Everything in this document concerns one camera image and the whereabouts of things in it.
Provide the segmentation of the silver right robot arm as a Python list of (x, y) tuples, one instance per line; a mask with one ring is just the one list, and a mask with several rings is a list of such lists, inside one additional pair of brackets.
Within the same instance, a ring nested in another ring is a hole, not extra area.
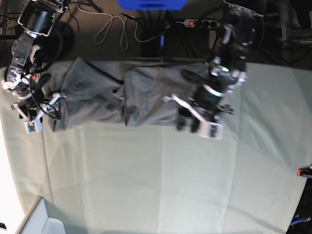
[(44, 115), (59, 117), (59, 92), (46, 95), (42, 89), (51, 78), (47, 70), (65, 49), (65, 24), (60, 19), (69, 4), (69, 0), (30, 0), (18, 18), (22, 33), (12, 45), (11, 63), (1, 71), (1, 87), (19, 99), (11, 108), (29, 125), (41, 123)]

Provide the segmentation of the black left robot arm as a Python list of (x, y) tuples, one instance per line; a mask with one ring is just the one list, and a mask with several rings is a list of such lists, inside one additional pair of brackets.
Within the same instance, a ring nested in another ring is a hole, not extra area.
[(233, 114), (223, 98), (247, 78), (247, 60), (254, 42), (256, 18), (264, 16), (264, 0), (226, 0), (225, 10), (217, 30), (217, 39), (210, 58), (205, 63), (206, 73), (200, 76), (182, 70), (181, 76), (196, 86), (191, 97), (177, 94), (167, 97), (178, 105), (176, 129), (190, 127), (191, 133), (203, 133), (215, 138), (221, 131), (226, 114)]

